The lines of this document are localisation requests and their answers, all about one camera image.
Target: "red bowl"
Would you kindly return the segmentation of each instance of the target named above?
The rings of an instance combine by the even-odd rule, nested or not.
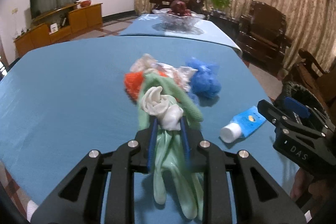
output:
[[[81,2],[81,7],[88,7],[91,5],[91,0],[85,0]]]

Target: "green rubber glove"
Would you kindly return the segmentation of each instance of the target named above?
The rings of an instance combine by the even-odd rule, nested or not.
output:
[[[174,80],[162,77],[155,73],[144,75],[145,81],[140,91],[139,106],[139,129],[142,130],[149,126],[149,116],[140,108],[140,102],[146,91],[152,86],[162,86],[161,94],[171,95],[179,102],[179,106],[184,110],[188,124],[191,127],[199,128],[199,122],[203,120],[199,109],[194,105],[187,94],[175,84]],[[157,143],[155,152],[154,168],[154,199],[159,204],[166,201],[166,188],[164,185],[162,172],[171,172],[177,196],[183,211],[188,219],[203,216],[203,189],[197,174],[192,174],[185,166],[185,158],[182,141],[179,131],[167,131],[159,129],[157,133]]]

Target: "blue tube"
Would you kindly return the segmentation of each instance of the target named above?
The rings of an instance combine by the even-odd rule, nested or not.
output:
[[[256,131],[266,118],[262,116],[256,106],[234,116],[230,123],[220,131],[221,139],[231,143],[237,138],[247,138]]]

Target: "orange mesh sponge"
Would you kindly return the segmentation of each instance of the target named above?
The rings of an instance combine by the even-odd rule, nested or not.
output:
[[[161,71],[159,71],[159,74],[161,76],[167,77],[167,75]],[[144,80],[144,77],[143,77],[142,71],[129,72],[125,74],[124,85],[125,85],[126,91],[130,95],[130,97],[135,101],[138,99],[140,89],[141,89],[141,84],[143,80]]]

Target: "table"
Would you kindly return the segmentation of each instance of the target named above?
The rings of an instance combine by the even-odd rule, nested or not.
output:
[[[213,22],[233,41],[236,41],[236,38],[239,34],[239,21],[219,11],[212,10],[207,14],[209,17],[208,19],[209,21]]]
[[[119,33],[125,35],[147,35],[160,37],[180,37],[205,42],[216,43],[233,48],[241,57],[243,52],[221,29],[207,20],[200,20],[191,30],[170,30],[164,27],[157,15],[145,14],[133,21],[125,30]]]
[[[137,107],[124,91],[124,73],[144,53],[179,67],[196,57],[219,65],[218,101],[201,101],[204,138],[221,149],[248,150],[287,191],[297,166],[272,148],[266,122],[248,139],[224,145],[219,130],[267,95],[230,47],[173,37],[83,39],[28,52],[0,82],[0,160],[18,185],[40,204],[90,150],[113,151],[132,139]],[[167,183],[164,209],[155,204],[152,177],[134,178],[135,222],[187,223]]]

